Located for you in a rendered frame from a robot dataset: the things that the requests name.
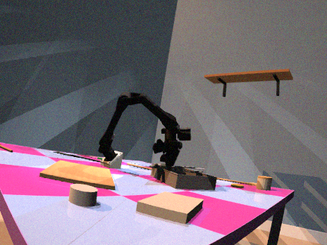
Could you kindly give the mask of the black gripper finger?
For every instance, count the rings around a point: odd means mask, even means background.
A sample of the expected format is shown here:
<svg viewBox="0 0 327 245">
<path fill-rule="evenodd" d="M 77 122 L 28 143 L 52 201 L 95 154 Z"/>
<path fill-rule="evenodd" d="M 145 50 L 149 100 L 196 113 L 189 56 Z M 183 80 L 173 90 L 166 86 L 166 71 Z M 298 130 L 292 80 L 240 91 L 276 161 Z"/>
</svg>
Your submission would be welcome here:
<svg viewBox="0 0 327 245">
<path fill-rule="evenodd" d="M 162 158 L 162 161 L 164 161 L 166 163 L 166 166 L 171 166 L 170 158 Z M 167 168 L 171 170 L 170 167 L 167 167 Z M 170 171 L 170 170 L 168 170 L 168 171 Z"/>
<path fill-rule="evenodd" d="M 180 153 L 180 150 L 177 150 L 177 149 L 167 149 L 166 151 L 169 156 L 170 156 L 170 162 L 171 162 L 171 166 L 174 166 L 176 160 L 177 160 L 177 157 Z"/>
</svg>

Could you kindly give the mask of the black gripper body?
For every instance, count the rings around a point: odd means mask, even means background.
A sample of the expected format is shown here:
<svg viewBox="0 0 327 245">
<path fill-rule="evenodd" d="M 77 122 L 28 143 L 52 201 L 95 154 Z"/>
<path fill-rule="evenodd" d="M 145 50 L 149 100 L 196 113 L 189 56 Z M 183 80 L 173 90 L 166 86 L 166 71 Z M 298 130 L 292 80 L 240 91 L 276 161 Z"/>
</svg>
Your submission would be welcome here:
<svg viewBox="0 0 327 245">
<path fill-rule="evenodd" d="M 181 142 L 178 142 L 178 140 L 176 140 L 176 138 L 174 138 L 174 137 L 167 137 L 167 138 L 165 138 L 165 140 L 167 141 L 168 149 L 177 149 L 178 150 L 178 148 L 182 149 L 182 147 L 183 147 L 183 144 Z M 164 152 L 166 152 L 166 151 L 167 151 L 167 149 L 164 149 Z M 170 158 L 170 156 L 166 152 L 166 154 L 163 153 L 160 157 L 160 161 L 164 162 L 164 161 L 162 161 L 162 158 Z"/>
</svg>

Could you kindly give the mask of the orange flat board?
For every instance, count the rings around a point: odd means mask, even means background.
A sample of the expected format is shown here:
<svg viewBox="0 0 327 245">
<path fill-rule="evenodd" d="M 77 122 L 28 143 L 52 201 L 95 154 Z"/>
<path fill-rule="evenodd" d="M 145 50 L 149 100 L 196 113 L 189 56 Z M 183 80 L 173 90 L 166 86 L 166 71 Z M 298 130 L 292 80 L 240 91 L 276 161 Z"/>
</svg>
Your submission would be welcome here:
<svg viewBox="0 0 327 245">
<path fill-rule="evenodd" d="M 41 171 L 39 176 L 50 180 L 115 190 L 110 170 L 90 165 L 60 160 Z"/>
</svg>

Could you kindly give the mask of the short brown cylinder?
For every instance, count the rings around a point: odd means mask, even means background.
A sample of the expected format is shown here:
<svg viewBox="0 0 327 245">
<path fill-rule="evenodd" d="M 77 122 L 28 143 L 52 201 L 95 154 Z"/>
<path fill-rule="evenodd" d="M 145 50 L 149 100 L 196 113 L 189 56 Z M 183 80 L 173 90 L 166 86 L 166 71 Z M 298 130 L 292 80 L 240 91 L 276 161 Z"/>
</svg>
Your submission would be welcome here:
<svg viewBox="0 0 327 245">
<path fill-rule="evenodd" d="M 76 206 L 93 207 L 97 203 L 97 191 L 97 188 L 85 184 L 72 184 L 68 199 Z"/>
</svg>

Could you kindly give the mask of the tan flat rectangular block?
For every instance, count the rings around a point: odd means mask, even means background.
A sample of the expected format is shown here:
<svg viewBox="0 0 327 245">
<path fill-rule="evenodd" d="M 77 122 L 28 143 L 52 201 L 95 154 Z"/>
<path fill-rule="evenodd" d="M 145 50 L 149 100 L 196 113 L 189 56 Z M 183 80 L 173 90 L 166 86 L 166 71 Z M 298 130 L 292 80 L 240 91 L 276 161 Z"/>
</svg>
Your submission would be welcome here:
<svg viewBox="0 0 327 245">
<path fill-rule="evenodd" d="M 136 211 L 186 224 L 202 208 L 204 199 L 162 192 L 137 201 Z"/>
</svg>

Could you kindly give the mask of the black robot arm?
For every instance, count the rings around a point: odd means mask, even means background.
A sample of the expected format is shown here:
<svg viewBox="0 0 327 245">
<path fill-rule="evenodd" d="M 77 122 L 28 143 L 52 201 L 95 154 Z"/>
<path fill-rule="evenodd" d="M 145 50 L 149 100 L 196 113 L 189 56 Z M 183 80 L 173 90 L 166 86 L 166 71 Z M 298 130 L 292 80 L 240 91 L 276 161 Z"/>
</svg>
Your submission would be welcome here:
<svg viewBox="0 0 327 245">
<path fill-rule="evenodd" d="M 107 127 L 105 133 L 102 135 L 99 144 L 99 153 L 103 153 L 105 156 L 104 161 L 112 161 L 118 153 L 111 147 L 111 143 L 116 136 L 113 134 L 115 127 L 123 113 L 123 111 L 128 107 L 128 105 L 134 105 L 141 103 L 148 110 L 150 110 L 163 124 L 164 128 L 161 129 L 161 133 L 165 134 L 165 138 L 174 137 L 178 134 L 178 139 L 180 141 L 191 141 L 191 129 L 190 127 L 180 127 L 176 122 L 175 116 L 163 111 L 159 106 L 157 106 L 146 94 L 135 93 L 135 92 L 123 92 L 119 97 L 116 104 L 116 110 L 113 114 L 111 122 Z M 156 143 L 153 145 L 154 153 L 164 152 L 167 149 L 167 141 L 162 142 L 157 139 Z"/>
</svg>

